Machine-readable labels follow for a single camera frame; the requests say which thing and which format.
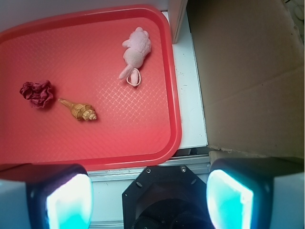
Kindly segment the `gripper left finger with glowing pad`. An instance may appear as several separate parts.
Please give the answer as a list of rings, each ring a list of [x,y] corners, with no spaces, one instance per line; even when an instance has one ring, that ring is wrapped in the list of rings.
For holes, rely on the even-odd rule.
[[[87,229],[93,184],[79,164],[2,164],[2,229]]]

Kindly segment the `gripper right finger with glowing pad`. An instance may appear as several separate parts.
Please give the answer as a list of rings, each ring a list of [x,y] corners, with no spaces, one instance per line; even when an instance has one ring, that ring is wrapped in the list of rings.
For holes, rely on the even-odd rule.
[[[206,200],[217,229],[303,229],[304,160],[219,158],[211,165]]]

